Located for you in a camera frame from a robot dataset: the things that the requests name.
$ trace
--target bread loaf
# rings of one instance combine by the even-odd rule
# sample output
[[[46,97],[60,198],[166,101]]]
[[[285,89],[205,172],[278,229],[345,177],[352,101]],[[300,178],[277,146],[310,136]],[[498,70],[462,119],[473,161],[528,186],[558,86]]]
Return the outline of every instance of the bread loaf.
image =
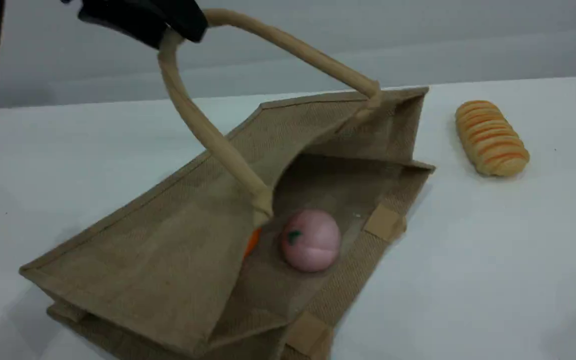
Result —
[[[464,102],[455,112],[455,121],[461,145],[479,173],[512,176],[530,161],[519,135],[493,103]]]

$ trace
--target pink peach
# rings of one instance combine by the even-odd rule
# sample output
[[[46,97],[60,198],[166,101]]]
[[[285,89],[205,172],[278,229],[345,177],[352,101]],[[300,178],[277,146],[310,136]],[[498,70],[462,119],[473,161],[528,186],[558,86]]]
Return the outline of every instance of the pink peach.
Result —
[[[341,234],[335,219],[323,210],[306,209],[293,215],[281,233],[281,250],[298,271],[318,272],[339,256]]]

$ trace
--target rope handle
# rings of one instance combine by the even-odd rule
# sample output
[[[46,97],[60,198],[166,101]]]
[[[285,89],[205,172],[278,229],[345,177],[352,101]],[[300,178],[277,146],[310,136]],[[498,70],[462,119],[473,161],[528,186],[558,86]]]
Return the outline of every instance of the rope handle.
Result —
[[[354,114],[355,123],[352,124],[353,126],[368,118],[368,115],[379,107],[382,98],[379,82],[370,80],[292,35],[235,11],[205,9],[203,12],[209,27],[230,25],[257,35],[367,96],[368,101],[364,107]],[[201,145],[210,151],[213,157],[250,193],[254,208],[253,222],[255,226],[260,226],[272,217],[272,190],[250,168],[237,149],[208,120],[197,105],[190,100],[177,67],[176,52],[183,41],[181,35],[168,29],[159,44],[158,63],[170,100]]]

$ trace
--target jute bag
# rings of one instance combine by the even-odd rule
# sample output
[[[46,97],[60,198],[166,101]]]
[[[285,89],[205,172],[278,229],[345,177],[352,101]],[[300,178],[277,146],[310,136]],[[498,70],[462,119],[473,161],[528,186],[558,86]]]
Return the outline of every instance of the jute bag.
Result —
[[[358,92],[261,104],[224,137],[187,95],[175,55],[183,39],[167,32],[166,88],[207,151],[20,273],[55,300],[53,319],[122,360],[325,358],[433,170],[412,160],[427,88],[381,91],[274,27],[224,9],[205,15]],[[327,271],[300,273],[279,252],[277,236],[301,208],[340,227],[342,253]]]

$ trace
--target white tabletop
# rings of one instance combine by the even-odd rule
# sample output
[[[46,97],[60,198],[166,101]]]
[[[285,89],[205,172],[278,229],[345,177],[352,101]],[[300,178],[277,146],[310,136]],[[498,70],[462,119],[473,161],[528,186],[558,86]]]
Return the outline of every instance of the white tabletop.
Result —
[[[222,132],[260,102],[202,98]],[[530,151],[477,175],[453,114],[490,100]],[[48,318],[18,268],[202,151],[167,100],[0,109],[0,360],[112,357]],[[437,171],[334,339],[334,360],[576,360],[576,78],[433,86],[414,157]]]

